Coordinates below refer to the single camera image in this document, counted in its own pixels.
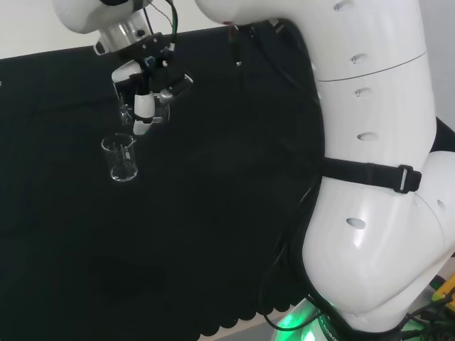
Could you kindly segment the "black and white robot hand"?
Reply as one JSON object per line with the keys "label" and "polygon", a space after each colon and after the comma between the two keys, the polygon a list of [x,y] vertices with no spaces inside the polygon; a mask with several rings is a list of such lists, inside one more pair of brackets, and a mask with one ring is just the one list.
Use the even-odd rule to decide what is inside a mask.
{"label": "black and white robot hand", "polygon": [[123,65],[112,73],[123,125],[144,135],[164,123],[164,111],[193,86],[193,78],[174,62],[174,46],[160,33],[118,51]]}

